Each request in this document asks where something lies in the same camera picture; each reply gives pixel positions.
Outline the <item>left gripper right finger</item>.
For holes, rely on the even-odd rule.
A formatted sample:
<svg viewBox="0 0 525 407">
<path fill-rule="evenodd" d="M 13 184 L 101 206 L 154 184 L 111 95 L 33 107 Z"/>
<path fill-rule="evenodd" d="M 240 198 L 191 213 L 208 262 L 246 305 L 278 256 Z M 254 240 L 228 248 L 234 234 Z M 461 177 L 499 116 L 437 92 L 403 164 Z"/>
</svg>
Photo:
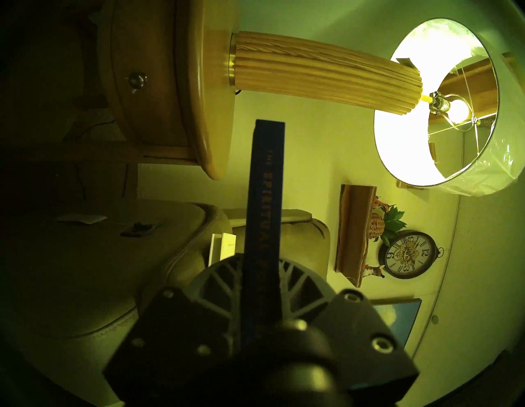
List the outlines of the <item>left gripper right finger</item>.
<svg viewBox="0 0 525 407">
<path fill-rule="evenodd" d="M 336 292 L 305 266 L 281 260 L 282 310 L 327 339 L 354 404 L 398 404 L 419 371 L 372 303 L 357 289 Z"/>
</svg>

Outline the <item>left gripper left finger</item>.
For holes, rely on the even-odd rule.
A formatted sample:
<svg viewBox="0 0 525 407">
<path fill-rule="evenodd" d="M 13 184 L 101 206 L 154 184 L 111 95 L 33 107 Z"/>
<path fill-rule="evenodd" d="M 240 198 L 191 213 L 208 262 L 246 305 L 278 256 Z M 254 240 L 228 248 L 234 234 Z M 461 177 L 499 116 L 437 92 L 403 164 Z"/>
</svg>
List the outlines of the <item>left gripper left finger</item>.
<svg viewBox="0 0 525 407">
<path fill-rule="evenodd" d="M 148 303 L 103 371 L 125 406 L 160 406 L 239 351 L 242 261 L 217 262 Z"/>
</svg>

